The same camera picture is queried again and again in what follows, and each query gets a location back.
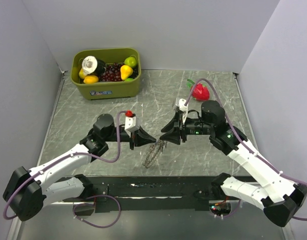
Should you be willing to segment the yellow lemon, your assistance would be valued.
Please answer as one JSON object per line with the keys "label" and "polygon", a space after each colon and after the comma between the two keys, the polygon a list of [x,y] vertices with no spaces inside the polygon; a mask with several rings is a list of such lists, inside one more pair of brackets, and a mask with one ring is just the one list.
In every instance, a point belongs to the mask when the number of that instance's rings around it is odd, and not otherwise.
{"label": "yellow lemon", "polygon": [[83,82],[85,84],[95,84],[95,83],[99,82],[99,77],[96,76],[96,75],[87,75],[84,78]]}

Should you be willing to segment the yellow fruit at bin left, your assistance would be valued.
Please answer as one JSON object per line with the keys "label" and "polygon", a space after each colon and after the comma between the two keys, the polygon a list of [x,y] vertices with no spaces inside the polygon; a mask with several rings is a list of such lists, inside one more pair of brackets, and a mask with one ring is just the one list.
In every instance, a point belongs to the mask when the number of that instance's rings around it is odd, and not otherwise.
{"label": "yellow fruit at bin left", "polygon": [[80,71],[79,71],[79,73],[78,73],[78,76],[79,76],[79,78],[82,79],[82,80],[85,79],[86,74],[85,74],[83,68],[80,69]]}

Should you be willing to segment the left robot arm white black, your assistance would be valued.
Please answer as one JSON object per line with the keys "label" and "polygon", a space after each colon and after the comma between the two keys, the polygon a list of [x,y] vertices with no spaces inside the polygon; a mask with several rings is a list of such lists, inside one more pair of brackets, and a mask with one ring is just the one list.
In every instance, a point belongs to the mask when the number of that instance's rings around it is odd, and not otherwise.
{"label": "left robot arm white black", "polygon": [[102,158],[108,151],[108,142],[117,143],[117,154],[111,163],[121,155],[121,143],[129,143],[129,148],[153,144],[157,140],[140,125],[131,111],[121,111],[116,117],[101,114],[88,134],[73,148],[47,163],[29,170],[23,166],[11,174],[4,190],[3,199],[6,207],[3,218],[8,220],[7,210],[12,209],[21,221],[27,221],[40,210],[54,202],[69,198],[87,201],[93,194],[93,184],[80,174],[69,180],[60,181],[66,173],[95,160],[109,162]]}

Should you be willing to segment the yellow pear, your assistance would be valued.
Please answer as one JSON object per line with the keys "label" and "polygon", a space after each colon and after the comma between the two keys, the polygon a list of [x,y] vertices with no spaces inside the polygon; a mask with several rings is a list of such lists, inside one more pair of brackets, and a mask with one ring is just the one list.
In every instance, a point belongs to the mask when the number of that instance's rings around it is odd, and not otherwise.
{"label": "yellow pear", "polygon": [[122,81],[125,81],[128,79],[132,74],[134,70],[128,65],[122,65],[120,68],[120,77]]}

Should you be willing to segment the red dragon fruit toy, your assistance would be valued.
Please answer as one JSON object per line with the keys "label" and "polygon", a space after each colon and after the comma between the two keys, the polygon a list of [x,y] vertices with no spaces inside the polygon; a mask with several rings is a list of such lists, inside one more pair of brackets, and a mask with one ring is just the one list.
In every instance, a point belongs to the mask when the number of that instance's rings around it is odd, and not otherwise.
{"label": "red dragon fruit toy", "polygon": [[205,85],[198,83],[191,96],[198,102],[205,102],[210,99],[210,92]]}

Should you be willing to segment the green apple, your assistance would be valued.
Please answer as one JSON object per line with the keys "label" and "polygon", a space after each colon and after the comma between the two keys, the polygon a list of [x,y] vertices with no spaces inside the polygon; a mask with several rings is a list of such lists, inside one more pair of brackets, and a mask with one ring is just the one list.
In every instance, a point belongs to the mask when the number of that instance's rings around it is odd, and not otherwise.
{"label": "green apple", "polygon": [[130,56],[124,60],[124,64],[134,69],[138,65],[138,61],[135,57]]}

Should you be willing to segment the dark red grape bunch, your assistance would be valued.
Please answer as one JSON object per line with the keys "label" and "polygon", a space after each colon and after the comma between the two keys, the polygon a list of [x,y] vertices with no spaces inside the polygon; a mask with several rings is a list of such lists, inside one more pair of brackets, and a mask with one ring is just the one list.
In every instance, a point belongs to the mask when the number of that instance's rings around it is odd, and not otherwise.
{"label": "dark red grape bunch", "polygon": [[[121,72],[120,68],[125,64],[123,63],[112,63],[106,65],[106,70],[104,73],[102,73],[99,77],[100,82],[124,82],[121,79]],[[133,68],[133,74],[129,78],[135,79],[139,76],[139,70],[136,66]]]}

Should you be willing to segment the olive green plastic bin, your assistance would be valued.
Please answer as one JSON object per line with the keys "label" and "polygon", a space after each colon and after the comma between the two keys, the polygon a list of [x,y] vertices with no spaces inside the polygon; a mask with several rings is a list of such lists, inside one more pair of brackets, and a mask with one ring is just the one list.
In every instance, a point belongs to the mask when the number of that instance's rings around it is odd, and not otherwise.
{"label": "olive green plastic bin", "polygon": [[[88,56],[94,56],[106,64],[123,63],[126,58],[134,57],[137,60],[138,75],[131,81],[100,81],[85,84],[79,77],[79,71],[82,68],[83,59]],[[98,100],[135,97],[140,90],[141,73],[139,52],[134,48],[125,47],[88,49],[78,52],[73,58],[70,76],[71,82],[85,99]]]}

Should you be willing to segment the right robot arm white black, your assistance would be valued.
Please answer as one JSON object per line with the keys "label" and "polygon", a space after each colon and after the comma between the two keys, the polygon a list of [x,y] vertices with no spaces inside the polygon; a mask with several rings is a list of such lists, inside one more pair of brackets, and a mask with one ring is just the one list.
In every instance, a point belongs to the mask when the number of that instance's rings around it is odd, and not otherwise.
{"label": "right robot arm white black", "polygon": [[186,100],[178,98],[173,119],[161,130],[161,140],[180,145],[188,135],[208,135],[211,144],[243,167],[257,182],[252,185],[227,173],[211,182],[215,198],[234,197],[263,210],[275,225],[285,227],[307,197],[307,186],[286,179],[272,169],[246,135],[226,120],[226,112],[215,100],[201,104],[197,118],[190,118]]}

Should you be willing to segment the white cut coconut half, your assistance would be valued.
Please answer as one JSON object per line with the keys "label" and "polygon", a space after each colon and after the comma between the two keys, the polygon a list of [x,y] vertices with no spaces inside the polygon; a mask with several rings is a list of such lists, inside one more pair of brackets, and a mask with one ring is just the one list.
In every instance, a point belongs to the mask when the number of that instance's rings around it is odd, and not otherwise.
{"label": "white cut coconut half", "polygon": [[87,56],[83,59],[81,67],[85,75],[90,75],[97,69],[98,60],[94,56]]}

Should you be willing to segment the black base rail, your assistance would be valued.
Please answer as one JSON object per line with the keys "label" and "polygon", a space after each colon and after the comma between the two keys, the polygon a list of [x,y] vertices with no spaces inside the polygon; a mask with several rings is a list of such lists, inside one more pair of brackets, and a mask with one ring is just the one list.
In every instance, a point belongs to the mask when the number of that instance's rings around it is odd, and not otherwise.
{"label": "black base rail", "polygon": [[66,202],[95,204],[96,213],[152,210],[209,211],[211,203],[234,197],[213,194],[213,176],[90,176],[93,188]]}

